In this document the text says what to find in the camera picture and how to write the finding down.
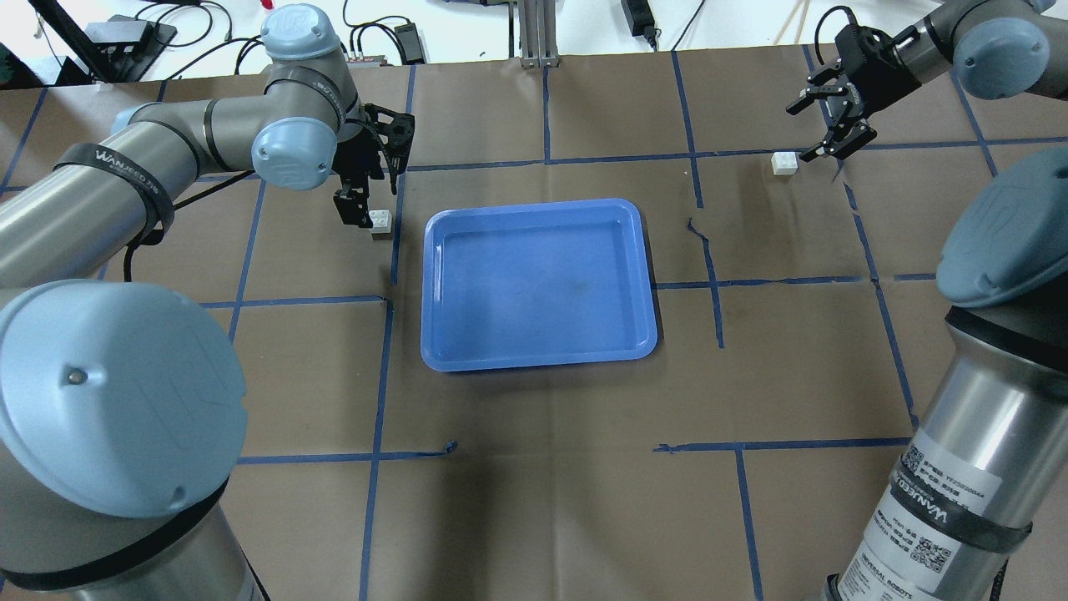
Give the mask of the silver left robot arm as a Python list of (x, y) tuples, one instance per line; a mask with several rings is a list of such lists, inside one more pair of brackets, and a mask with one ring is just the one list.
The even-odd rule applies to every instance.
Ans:
[[(117, 115), (3, 203), (3, 578), (78, 600), (266, 600), (219, 505), (241, 450), (244, 369), (195, 301), (94, 279), (156, 246), (199, 176), (304, 191), (340, 178), (345, 225), (406, 170), (415, 118), (361, 102), (327, 14), (279, 7), (260, 96)], [(382, 122), (382, 115), (389, 115)]]

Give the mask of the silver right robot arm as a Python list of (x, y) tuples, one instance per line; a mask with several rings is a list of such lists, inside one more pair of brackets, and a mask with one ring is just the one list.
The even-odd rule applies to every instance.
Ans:
[[(1065, 20), (1049, 1), (946, 1), (895, 35), (851, 10), (838, 58), (808, 73), (789, 114), (823, 100), (831, 122), (801, 153), (847, 159), (869, 118), (942, 73), (973, 98), (1065, 100)], [(854, 556), (817, 600), (996, 597), (1004, 567), (1065, 466), (1065, 147), (1000, 172), (951, 230), (937, 286), (951, 368), (889, 475)]]

